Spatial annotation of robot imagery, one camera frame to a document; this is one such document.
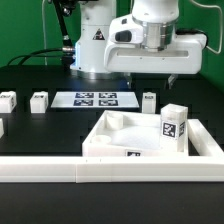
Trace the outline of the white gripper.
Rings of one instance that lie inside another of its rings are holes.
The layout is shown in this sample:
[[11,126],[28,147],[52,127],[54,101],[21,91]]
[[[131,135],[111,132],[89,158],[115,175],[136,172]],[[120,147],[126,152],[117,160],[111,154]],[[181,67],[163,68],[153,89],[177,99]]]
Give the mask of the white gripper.
[[177,74],[196,74],[202,65],[202,51],[206,46],[204,34],[175,35],[162,51],[149,51],[139,43],[119,42],[119,32],[111,34],[104,52],[104,66],[111,72],[125,72],[129,89],[132,88],[131,73],[171,74],[167,88],[171,89]]

